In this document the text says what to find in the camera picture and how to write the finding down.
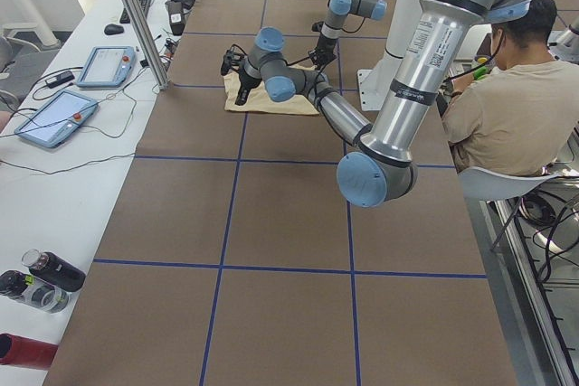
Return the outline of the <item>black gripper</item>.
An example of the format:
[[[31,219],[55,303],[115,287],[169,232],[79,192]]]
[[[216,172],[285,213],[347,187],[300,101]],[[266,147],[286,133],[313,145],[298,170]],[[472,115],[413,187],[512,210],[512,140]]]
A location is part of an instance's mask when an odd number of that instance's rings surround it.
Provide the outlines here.
[[[238,90],[234,104],[236,106],[244,106],[247,103],[251,90],[256,89],[261,84],[261,79],[253,77],[244,68],[240,68],[239,80],[240,88]]]
[[[337,38],[327,37],[323,33],[319,34],[315,49],[308,52],[308,57],[316,71],[323,70],[336,59],[336,55],[334,54],[336,44]]]

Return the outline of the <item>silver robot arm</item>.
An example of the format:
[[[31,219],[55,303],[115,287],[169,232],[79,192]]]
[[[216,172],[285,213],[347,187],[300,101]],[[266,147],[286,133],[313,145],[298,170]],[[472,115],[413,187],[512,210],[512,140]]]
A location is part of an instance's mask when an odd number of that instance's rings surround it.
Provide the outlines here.
[[[308,56],[315,69],[322,70],[336,58],[337,40],[349,15],[380,21],[386,8],[384,0],[328,0],[325,19],[312,25],[312,30],[318,32],[318,42]]]
[[[422,12],[411,22],[391,82],[381,88],[384,102],[375,121],[367,120],[328,83],[322,63],[332,58],[346,18],[353,14],[380,19],[386,8],[383,0],[329,0],[318,45],[309,55],[313,70],[287,63],[284,37],[273,27],[257,33],[248,53],[223,59],[223,69],[239,75],[237,105],[245,104],[259,86],[275,102],[301,95],[351,145],[352,152],[337,166],[337,184],[342,195],[359,207],[375,207],[412,190],[417,169],[411,143],[469,29],[518,19],[530,4],[530,0],[413,1]]]

